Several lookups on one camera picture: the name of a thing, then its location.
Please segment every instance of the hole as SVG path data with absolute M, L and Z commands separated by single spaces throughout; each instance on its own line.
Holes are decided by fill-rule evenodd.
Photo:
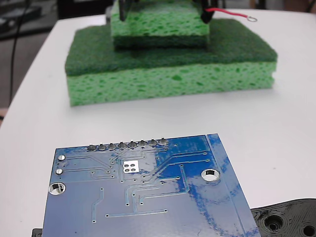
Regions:
M 306 226 L 304 229 L 303 229 L 303 233 L 306 235 L 306 236 L 315 236 L 315 228 L 313 226 Z
M 215 169 L 206 169 L 203 170 L 201 176 L 205 181 L 212 182 L 219 179 L 219 172 Z
M 265 225 L 270 231 L 277 231 L 282 228 L 283 220 L 279 216 L 272 215 L 265 219 Z
M 53 183 L 48 188 L 48 192 L 52 195 L 60 195 L 65 190 L 66 190 L 66 186 L 63 183 Z

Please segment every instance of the white table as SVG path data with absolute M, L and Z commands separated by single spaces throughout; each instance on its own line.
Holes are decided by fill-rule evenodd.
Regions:
M 316 198 L 316 15 L 235 12 L 257 17 L 238 20 L 279 54 L 273 89 L 74 108 L 64 70 L 69 47 L 77 29 L 105 17 L 59 21 L 0 128 L 1 236 L 42 227 L 55 148 L 90 143 L 219 133 L 251 208 Z

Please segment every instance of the red wire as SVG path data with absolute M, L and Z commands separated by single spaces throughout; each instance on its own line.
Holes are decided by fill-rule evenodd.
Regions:
M 223 12 L 223 13 L 226 13 L 226 14 L 230 14 L 230 15 L 233 15 L 233 16 L 242 16 L 242 17 L 245 17 L 245 18 L 247 18 L 247 17 L 248 17 L 248 16 L 247 16 L 247 15 L 245 15 L 245 14 L 234 13 L 234 12 L 226 11 L 226 10 L 224 10 L 224 9 L 221 9 L 221 8 L 215 8 L 215 7 L 212 7 L 212 8 L 207 8 L 207 9 L 205 9 L 205 11 L 207 11 L 207 12 L 220 11 L 220 12 Z

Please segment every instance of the blue circuit board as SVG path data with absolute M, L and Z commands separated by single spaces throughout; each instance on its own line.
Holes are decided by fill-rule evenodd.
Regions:
M 56 150 L 43 237 L 259 237 L 217 134 Z

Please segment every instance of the green sponge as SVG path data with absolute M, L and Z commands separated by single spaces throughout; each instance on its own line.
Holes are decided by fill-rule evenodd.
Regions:
M 115 51 L 108 25 L 77 31 L 66 62 L 71 105 L 272 87 L 277 54 L 267 43 L 235 20 L 213 20 L 210 31 L 210 51 Z
M 209 27 L 191 0 L 141 0 L 132 5 L 127 19 L 119 19 L 119 3 L 111 12 L 111 32 L 119 48 L 180 46 L 205 47 Z

